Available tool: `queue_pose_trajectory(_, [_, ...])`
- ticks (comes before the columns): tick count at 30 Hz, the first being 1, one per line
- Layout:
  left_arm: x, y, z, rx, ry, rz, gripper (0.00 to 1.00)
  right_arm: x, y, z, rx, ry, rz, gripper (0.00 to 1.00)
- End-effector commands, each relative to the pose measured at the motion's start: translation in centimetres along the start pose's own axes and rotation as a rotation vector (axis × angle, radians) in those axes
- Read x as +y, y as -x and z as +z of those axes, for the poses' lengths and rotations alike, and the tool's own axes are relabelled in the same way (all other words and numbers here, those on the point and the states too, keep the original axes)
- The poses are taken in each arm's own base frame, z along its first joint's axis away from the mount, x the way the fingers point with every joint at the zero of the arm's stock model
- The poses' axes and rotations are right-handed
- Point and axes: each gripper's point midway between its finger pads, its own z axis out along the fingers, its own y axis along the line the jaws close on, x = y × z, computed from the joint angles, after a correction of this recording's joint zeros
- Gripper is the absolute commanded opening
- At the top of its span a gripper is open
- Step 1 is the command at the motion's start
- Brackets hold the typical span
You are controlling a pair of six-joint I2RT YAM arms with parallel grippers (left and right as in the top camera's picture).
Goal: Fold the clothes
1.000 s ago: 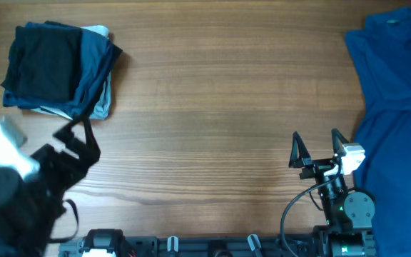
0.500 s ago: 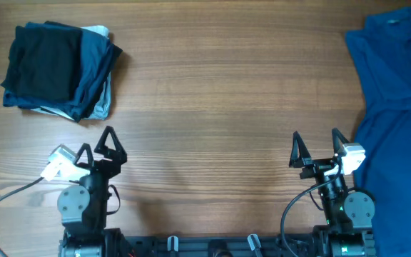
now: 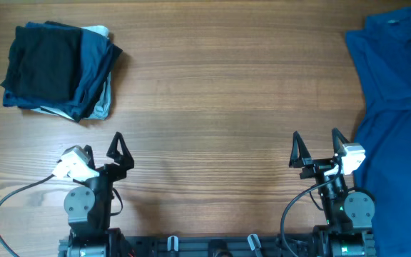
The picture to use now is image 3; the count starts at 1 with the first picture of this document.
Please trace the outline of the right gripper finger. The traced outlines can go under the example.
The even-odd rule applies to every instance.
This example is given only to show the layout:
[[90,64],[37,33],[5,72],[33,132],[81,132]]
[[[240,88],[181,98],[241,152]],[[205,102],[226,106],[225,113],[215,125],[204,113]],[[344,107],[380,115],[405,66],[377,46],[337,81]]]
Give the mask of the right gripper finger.
[[289,167],[303,168],[313,164],[312,157],[308,151],[300,134],[295,131],[293,133],[293,146],[290,155]]
[[343,136],[338,128],[332,130],[333,150],[337,154],[345,154],[345,147],[349,141]]

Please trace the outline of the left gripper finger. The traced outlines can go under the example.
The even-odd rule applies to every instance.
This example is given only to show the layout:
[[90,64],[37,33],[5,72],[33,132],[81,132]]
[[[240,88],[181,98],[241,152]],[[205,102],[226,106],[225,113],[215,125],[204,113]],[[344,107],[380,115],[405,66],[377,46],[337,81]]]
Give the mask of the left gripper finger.
[[128,150],[123,135],[116,132],[107,150],[106,156],[123,168],[133,168],[134,159]]
[[86,153],[86,157],[87,157],[87,162],[86,162],[87,166],[94,170],[96,168],[96,166],[95,166],[95,162],[94,162],[94,158],[93,158],[92,147],[89,146],[89,145],[85,145],[83,149],[84,149],[84,151]]

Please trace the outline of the black polo shirt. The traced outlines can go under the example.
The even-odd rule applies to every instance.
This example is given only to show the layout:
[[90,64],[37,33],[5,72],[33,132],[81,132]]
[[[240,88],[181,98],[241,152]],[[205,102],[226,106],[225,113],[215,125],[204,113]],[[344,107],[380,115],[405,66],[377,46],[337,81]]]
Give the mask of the black polo shirt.
[[68,101],[78,84],[80,29],[16,27],[1,86],[20,97]]

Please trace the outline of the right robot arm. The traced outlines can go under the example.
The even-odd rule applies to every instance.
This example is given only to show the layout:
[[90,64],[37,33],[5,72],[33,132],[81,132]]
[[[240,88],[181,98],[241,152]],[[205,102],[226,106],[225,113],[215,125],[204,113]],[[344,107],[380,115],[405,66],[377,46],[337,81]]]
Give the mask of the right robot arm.
[[[333,156],[314,159],[301,135],[293,133],[289,167],[300,168],[300,178],[313,178],[315,184],[285,207],[280,222],[281,243],[293,256],[375,256],[375,197],[363,188],[349,188],[345,182],[345,177],[365,160],[365,149],[349,142],[337,128],[332,130],[332,140]],[[319,193],[321,204],[317,207],[324,212],[327,224],[315,226],[307,246],[301,249],[296,239],[286,236],[285,220],[294,203],[313,191]]]

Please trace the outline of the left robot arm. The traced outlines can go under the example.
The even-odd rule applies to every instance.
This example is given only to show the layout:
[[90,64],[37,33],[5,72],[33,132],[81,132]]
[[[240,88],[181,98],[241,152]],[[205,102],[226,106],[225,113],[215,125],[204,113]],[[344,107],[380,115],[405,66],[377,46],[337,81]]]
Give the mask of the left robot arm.
[[68,192],[64,209],[71,228],[66,240],[59,242],[60,257],[135,256],[136,252],[119,228],[111,228],[114,198],[121,200],[113,183],[124,179],[134,168],[134,160],[121,133],[117,132],[107,154],[112,163],[95,167],[90,146],[73,146],[64,151],[61,163],[66,175],[80,186]]

